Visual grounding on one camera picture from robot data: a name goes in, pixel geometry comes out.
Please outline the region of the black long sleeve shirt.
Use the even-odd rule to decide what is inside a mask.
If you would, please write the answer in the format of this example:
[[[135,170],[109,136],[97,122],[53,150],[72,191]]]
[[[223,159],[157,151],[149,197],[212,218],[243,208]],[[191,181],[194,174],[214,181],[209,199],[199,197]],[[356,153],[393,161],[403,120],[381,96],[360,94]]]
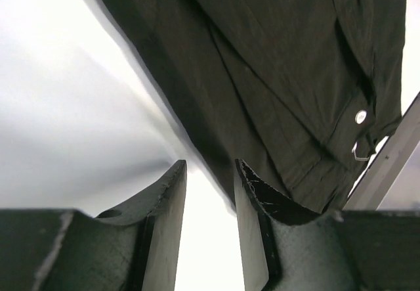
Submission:
[[[222,189],[341,209],[402,119],[406,0],[102,0]]]

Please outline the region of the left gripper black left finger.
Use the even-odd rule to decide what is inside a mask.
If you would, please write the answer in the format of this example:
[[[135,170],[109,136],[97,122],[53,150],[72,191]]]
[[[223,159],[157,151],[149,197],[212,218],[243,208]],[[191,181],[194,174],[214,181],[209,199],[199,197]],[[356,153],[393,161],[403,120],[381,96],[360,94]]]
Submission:
[[[96,217],[1,210],[2,290],[173,290],[186,162]]]

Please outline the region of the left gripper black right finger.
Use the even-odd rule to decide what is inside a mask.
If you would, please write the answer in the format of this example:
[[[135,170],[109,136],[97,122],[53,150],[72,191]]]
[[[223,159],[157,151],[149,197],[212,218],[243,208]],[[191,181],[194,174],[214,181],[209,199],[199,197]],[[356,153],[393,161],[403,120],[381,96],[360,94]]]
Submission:
[[[236,161],[246,290],[418,290],[419,213],[318,214]]]

